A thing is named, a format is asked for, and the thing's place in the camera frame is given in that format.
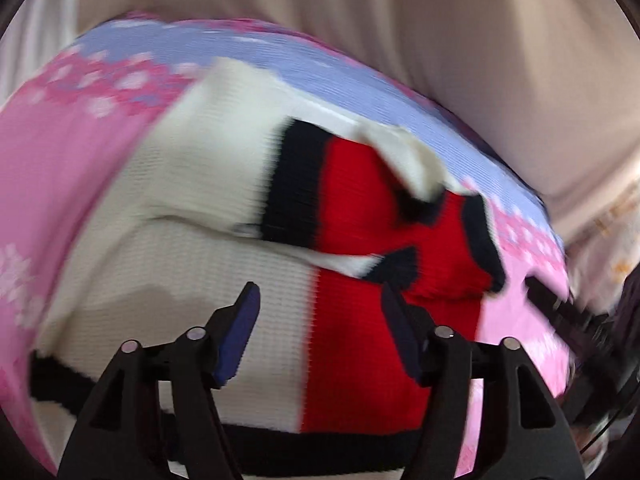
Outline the white satin curtain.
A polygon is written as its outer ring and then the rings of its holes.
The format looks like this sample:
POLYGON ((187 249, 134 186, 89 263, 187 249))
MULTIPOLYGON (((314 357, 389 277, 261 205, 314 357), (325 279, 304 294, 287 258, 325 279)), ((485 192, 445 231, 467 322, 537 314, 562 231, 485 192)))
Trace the white satin curtain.
POLYGON ((77 37, 79 0, 25 0, 1 39, 1 103, 77 37))

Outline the white red black knit sweater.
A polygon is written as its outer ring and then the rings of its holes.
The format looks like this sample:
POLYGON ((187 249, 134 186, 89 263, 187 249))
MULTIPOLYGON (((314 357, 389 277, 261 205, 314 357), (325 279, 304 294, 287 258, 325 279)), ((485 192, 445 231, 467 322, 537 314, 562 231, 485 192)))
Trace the white red black knit sweater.
POLYGON ((86 178, 105 181, 55 285, 32 377, 64 402, 129 337, 160 344, 247 282, 262 293, 222 421, 262 442, 396 437, 427 394, 402 368, 385 285, 467 337, 506 284, 490 208, 423 138, 435 118, 361 82, 218 58, 145 110, 80 101, 86 178))

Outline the beige draped cloth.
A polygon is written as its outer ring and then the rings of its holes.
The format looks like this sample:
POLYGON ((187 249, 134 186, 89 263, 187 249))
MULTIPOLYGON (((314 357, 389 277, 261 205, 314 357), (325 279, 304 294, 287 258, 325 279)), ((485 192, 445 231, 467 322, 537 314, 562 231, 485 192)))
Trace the beige draped cloth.
POLYGON ((547 205, 565 238, 639 177, 639 0, 79 0, 260 18, 314 36, 448 108, 547 205))

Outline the pink floral bed sheet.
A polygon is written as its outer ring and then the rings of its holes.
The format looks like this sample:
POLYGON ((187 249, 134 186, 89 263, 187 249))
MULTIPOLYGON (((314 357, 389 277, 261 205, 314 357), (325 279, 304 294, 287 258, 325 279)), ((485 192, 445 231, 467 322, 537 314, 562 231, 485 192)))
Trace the pink floral bed sheet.
MULTIPOLYGON (((93 379, 64 402, 44 400, 47 385, 32 377, 41 322, 49 310, 65 259, 104 188, 86 178, 86 141, 73 136, 77 103, 107 98, 145 110, 160 106, 231 58, 298 81, 348 80, 400 96, 436 120, 423 140, 465 192, 486 200, 494 222, 506 284, 486 297, 474 337, 523 344, 553 394, 568 383, 570 354, 523 290, 539 272, 566 289, 564 256, 538 197, 506 168, 462 136, 433 102, 318 41, 253 20, 166 24, 148 16, 105 23, 81 36, 26 81, 1 111, 1 407, 30 457, 57 472, 93 379)), ((221 419, 232 460, 249 477, 396 477, 416 445, 418 428, 396 437, 317 438, 317 448, 294 454, 293 439, 262 442, 221 419)))

